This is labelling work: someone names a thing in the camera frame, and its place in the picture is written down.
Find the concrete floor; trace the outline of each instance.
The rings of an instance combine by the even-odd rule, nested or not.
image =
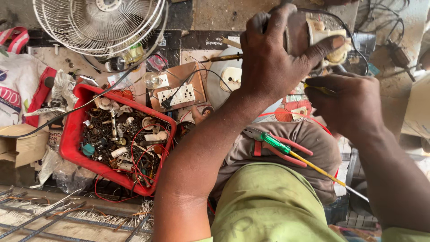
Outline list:
[[[258,11],[270,10],[278,2],[279,0],[189,0],[174,3],[171,4],[167,28],[242,31],[245,29],[246,21],[251,16]],[[300,7],[311,6],[308,0],[295,0],[294,3]],[[0,26],[0,31],[13,26],[25,26],[27,28],[40,27],[30,1],[0,0],[0,4],[2,6],[0,8],[0,19],[4,18],[7,20],[6,24]],[[411,0],[411,6],[414,18],[405,19],[407,25],[405,39],[408,41],[405,46],[410,51],[414,61],[416,61],[419,51],[419,47],[416,49],[416,46],[417,44],[419,46],[420,37],[422,36],[422,33],[421,35],[419,34],[424,27],[422,18],[425,21],[428,12],[428,1]],[[357,8],[358,2],[347,6],[331,7],[330,10],[339,15],[350,29],[353,29]],[[385,74],[395,70],[384,48],[377,50],[371,58],[371,62]],[[377,77],[381,80],[384,121],[389,129],[398,137],[412,83],[406,74],[398,75],[391,79],[386,79],[382,76],[383,74]]]

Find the cardboard box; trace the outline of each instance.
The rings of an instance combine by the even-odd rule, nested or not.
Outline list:
[[[35,129],[28,124],[11,125],[0,127],[0,135],[18,136]],[[48,137],[48,132],[43,130],[22,138],[0,137],[0,161],[14,162],[15,167],[38,161],[45,154]]]

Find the fan guard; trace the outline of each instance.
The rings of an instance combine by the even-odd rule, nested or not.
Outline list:
[[[88,56],[119,56],[157,27],[166,0],[33,0],[43,29]]]

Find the green screwdriver handle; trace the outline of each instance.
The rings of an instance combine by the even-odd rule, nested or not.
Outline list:
[[[291,151],[290,147],[282,144],[279,140],[275,139],[275,137],[271,136],[269,133],[262,133],[260,137],[263,141],[266,141],[269,145],[277,148],[284,154],[289,154]]]

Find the hand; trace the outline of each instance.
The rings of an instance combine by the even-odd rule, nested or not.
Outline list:
[[[335,91],[329,96],[316,88],[305,89],[312,106],[329,128],[354,142],[375,134],[384,127],[379,81],[352,73],[310,78],[306,84]]]
[[[343,36],[331,36],[308,48],[302,56],[288,55],[283,36],[288,16],[296,11],[295,5],[282,3],[272,15],[257,13],[240,36],[243,63],[238,92],[252,96],[265,107],[285,97],[327,54],[345,43]]]

